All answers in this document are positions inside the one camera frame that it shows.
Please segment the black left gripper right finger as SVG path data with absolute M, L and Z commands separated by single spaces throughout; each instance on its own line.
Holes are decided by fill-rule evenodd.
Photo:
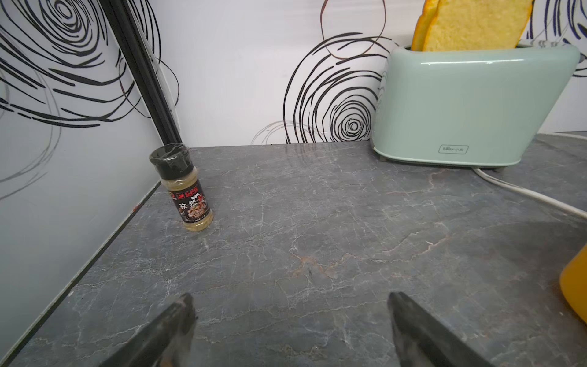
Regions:
M 401 366 L 490 366 L 404 292 L 391 292 L 388 310 Z

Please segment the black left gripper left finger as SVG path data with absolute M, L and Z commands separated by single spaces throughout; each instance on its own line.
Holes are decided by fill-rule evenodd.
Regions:
M 186 366 L 197 312 L 191 294 L 181 295 L 101 366 Z

